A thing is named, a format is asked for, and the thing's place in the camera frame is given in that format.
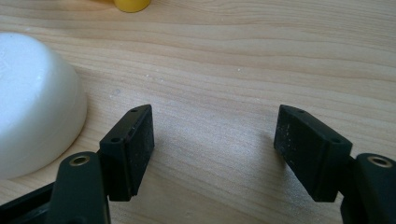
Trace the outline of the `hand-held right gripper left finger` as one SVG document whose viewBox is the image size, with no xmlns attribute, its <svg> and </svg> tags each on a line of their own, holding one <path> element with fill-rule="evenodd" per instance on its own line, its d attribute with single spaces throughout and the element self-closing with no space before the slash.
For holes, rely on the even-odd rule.
<svg viewBox="0 0 396 224">
<path fill-rule="evenodd" d="M 154 149 L 151 105 L 130 109 L 100 141 L 98 151 L 110 201 L 134 197 Z"/>
</svg>

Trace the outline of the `yellow round object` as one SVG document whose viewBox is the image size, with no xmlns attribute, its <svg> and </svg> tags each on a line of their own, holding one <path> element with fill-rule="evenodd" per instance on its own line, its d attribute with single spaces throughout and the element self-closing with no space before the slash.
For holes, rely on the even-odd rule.
<svg viewBox="0 0 396 224">
<path fill-rule="evenodd" d="M 114 0 L 114 4 L 117 9 L 128 12 L 135 13 L 145 9 L 151 0 Z"/>
</svg>

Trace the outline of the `white bowl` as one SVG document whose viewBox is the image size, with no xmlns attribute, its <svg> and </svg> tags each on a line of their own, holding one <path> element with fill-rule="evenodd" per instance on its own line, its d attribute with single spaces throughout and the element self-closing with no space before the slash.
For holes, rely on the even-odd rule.
<svg viewBox="0 0 396 224">
<path fill-rule="evenodd" d="M 66 60 L 29 35 L 0 33 L 0 179 L 53 162 L 86 115 L 82 81 Z"/>
</svg>

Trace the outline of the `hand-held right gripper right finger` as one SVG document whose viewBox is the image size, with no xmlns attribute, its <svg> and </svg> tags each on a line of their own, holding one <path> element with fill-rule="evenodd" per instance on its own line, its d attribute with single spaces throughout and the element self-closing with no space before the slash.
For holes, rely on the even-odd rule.
<svg viewBox="0 0 396 224">
<path fill-rule="evenodd" d="M 352 143 L 308 112 L 278 111 L 274 148 L 316 202 L 334 202 Z"/>
</svg>

